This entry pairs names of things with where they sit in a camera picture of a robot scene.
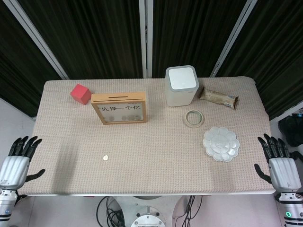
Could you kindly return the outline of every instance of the robot finger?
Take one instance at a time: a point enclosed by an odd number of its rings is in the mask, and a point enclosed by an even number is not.
[[[269,163],[268,160],[273,157],[273,154],[271,153],[270,149],[268,148],[267,143],[261,137],[258,137],[258,140],[262,145],[266,161],[267,161],[267,163]]]
[[[13,143],[13,145],[11,145],[10,151],[9,151],[9,156],[15,155],[15,151],[16,151],[16,147],[18,145],[18,143],[20,142],[22,138],[18,138],[15,140],[15,142]]]
[[[18,156],[21,151],[23,150],[23,146],[25,144],[25,142],[27,141],[28,139],[28,136],[25,136],[19,143],[18,143],[18,147],[16,149],[16,153],[15,153],[15,156]]]
[[[39,143],[42,142],[42,139],[37,140],[33,145],[28,149],[28,152],[25,154],[27,157],[29,157],[29,161],[31,161],[32,157],[34,156],[34,153],[36,151],[36,148],[38,147]]]
[[[274,157],[278,157],[278,151],[276,150],[275,141],[270,138],[267,134],[264,134],[265,139],[271,152],[273,152]]]
[[[280,142],[280,144],[281,144],[281,146],[282,146],[282,149],[283,149],[283,151],[284,151],[284,153],[285,153],[285,156],[286,156],[287,158],[290,158],[290,154],[289,154],[289,152],[288,152],[288,148],[286,147],[284,141],[281,140],[280,138],[278,139],[278,141]]]
[[[44,174],[44,172],[45,172],[45,169],[41,169],[41,170],[40,170],[38,173],[36,173],[36,174],[28,175],[28,176],[26,177],[25,182],[29,182],[29,181],[32,181],[32,180],[35,180],[35,179],[41,177],[41,176]]]
[[[278,151],[279,157],[285,157],[285,153],[284,153],[284,151],[282,149],[282,145],[280,144],[280,142],[278,140],[276,140],[275,137],[271,137],[271,139],[273,139],[274,142],[275,142],[276,149]]]
[[[19,155],[21,156],[25,156],[25,154],[27,153],[28,149],[30,148],[30,146],[33,144],[33,142],[37,139],[37,136],[34,136],[33,138],[31,138],[27,144],[25,145],[23,151],[21,153],[19,153]]]
[[[271,183],[271,178],[270,176],[264,174],[264,172],[261,170],[260,166],[258,164],[255,164],[255,170],[257,172],[257,174],[259,175],[259,177],[265,181],[267,181],[268,183]]]

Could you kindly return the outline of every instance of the black curtain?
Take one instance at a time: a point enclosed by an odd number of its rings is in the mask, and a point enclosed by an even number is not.
[[[152,77],[192,65],[209,77],[246,0],[154,0]]]
[[[303,100],[303,1],[259,0],[218,71],[251,77],[270,119]]]
[[[70,79],[142,78],[137,0],[19,0]]]
[[[44,83],[61,79],[0,1],[0,98],[36,116]]]

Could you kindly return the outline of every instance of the roll of tape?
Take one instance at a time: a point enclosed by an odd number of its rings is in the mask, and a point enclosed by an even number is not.
[[[190,113],[194,113],[194,114],[197,114],[197,115],[199,116],[199,122],[198,122],[197,124],[192,124],[192,123],[190,123],[190,122],[188,121],[188,115],[189,115]],[[203,124],[203,122],[204,122],[204,116],[203,116],[203,114],[202,114],[200,111],[198,111],[198,110],[190,110],[190,111],[188,111],[188,112],[184,115],[183,121],[184,121],[184,123],[185,123],[188,127],[190,127],[190,128],[197,128],[197,127],[200,127],[200,126]]]

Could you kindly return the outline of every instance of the wooden frame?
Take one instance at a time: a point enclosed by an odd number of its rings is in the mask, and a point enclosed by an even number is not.
[[[100,93],[91,95],[91,105],[96,111],[98,117],[103,124],[129,124],[129,123],[144,123],[147,121],[146,117],[146,103],[145,92],[123,92],[123,93]],[[107,104],[138,104],[142,105],[142,120],[128,120],[128,121],[106,121],[99,105]]]

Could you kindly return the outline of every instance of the robotic hand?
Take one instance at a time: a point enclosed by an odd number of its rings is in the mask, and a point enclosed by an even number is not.
[[[37,179],[45,172],[45,169],[42,169],[37,174],[27,176],[30,161],[42,141],[42,139],[36,140],[37,136],[35,136],[24,146],[27,139],[28,136],[23,139],[18,138],[13,143],[0,170],[0,227],[8,226],[18,197],[17,189],[21,188],[24,182]]]
[[[285,226],[303,226],[303,197],[295,192],[301,188],[300,177],[294,159],[281,139],[264,134],[267,143],[258,137],[266,157],[270,176],[265,175],[255,164],[257,174],[268,183],[272,183],[280,192],[278,202],[284,212]]]

